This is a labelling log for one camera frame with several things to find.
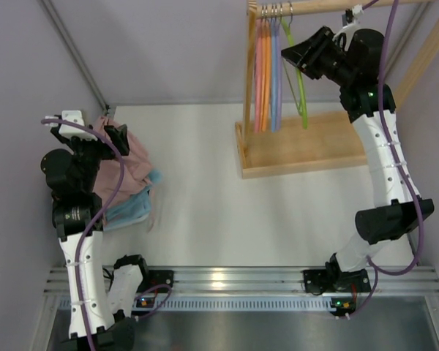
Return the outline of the purple clothes hanger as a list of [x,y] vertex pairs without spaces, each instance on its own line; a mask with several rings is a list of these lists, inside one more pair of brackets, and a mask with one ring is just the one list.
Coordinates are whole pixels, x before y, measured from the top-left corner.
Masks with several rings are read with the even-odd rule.
[[277,83],[277,95],[276,95],[276,118],[275,118],[275,128],[274,131],[277,132],[281,127],[281,112],[282,112],[282,64],[281,56],[279,50],[281,48],[280,44],[280,19],[277,17],[275,23],[275,56],[276,56],[276,83]]

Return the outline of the green clothes hanger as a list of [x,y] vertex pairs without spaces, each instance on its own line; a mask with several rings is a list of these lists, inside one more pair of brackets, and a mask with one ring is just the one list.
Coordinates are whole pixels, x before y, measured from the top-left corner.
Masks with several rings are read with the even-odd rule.
[[[294,46],[296,43],[295,43],[295,40],[294,40],[292,32],[291,32],[291,24],[293,22],[293,6],[291,3],[289,3],[289,9],[290,9],[290,13],[291,13],[289,22],[286,23],[285,20],[282,19],[282,13],[280,13],[279,21],[280,21],[281,27],[285,33],[285,36],[287,38],[289,46]],[[303,80],[301,72],[297,68],[295,68],[295,72],[296,72],[297,89],[298,89],[299,94],[296,94],[295,89],[293,87],[293,84],[291,83],[288,68],[287,68],[287,66],[285,66],[286,78],[288,80],[288,85],[289,85],[290,90],[291,90],[291,94],[292,94],[293,101],[294,101],[296,109],[297,109],[297,113],[298,113],[299,117],[301,118],[301,126],[303,129],[307,129],[308,128],[308,112],[307,112],[307,99],[306,99],[306,92],[305,92],[305,88],[304,88],[304,80]]]

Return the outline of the blue trousers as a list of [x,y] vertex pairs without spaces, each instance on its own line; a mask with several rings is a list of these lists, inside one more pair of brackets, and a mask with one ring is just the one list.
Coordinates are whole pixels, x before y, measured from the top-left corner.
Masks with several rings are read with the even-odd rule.
[[139,193],[131,195],[128,200],[105,212],[104,231],[118,230],[139,223],[146,224],[148,233],[152,230],[155,223],[155,190],[162,181],[162,174],[154,169],[147,179],[148,184]]

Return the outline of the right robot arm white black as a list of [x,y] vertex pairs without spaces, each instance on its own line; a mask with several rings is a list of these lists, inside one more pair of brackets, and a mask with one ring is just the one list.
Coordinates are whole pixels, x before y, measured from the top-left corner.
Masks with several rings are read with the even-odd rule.
[[339,86],[340,103],[363,145],[373,187],[373,208],[356,213],[356,234],[329,258],[321,280],[307,280],[309,293],[368,292],[368,258],[403,235],[422,231],[435,209],[409,176],[397,134],[396,104],[380,73],[383,46],[383,34],[374,29],[357,29],[346,42],[323,26],[281,51],[307,77],[326,77]]

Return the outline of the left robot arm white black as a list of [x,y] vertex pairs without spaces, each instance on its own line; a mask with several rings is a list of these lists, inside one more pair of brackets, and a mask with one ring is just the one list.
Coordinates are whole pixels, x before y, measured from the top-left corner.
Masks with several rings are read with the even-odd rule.
[[125,255],[113,266],[105,286],[102,264],[106,204],[94,192],[100,163],[129,153],[126,126],[105,128],[106,135],[83,122],[43,119],[68,149],[54,149],[41,161],[53,200],[52,223],[64,254],[70,287],[71,319],[64,350],[132,350],[132,306],[149,268],[139,254]]

